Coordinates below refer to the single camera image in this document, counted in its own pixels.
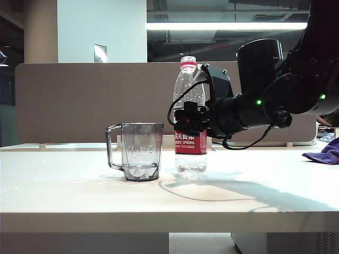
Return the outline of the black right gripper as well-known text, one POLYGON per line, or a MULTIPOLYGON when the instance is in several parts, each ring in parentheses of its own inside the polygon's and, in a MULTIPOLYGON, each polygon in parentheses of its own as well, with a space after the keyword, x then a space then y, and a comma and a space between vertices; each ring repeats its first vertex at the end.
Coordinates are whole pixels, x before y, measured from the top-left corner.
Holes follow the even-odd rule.
POLYGON ((174 111, 174 130, 182 133, 198 133, 207 128, 209 137, 231 138, 232 135, 243 130, 237 113, 236 98, 238 96, 207 100, 209 119, 207 119, 206 107, 198 107, 198 104, 192 101, 184 102, 184 109, 174 111))

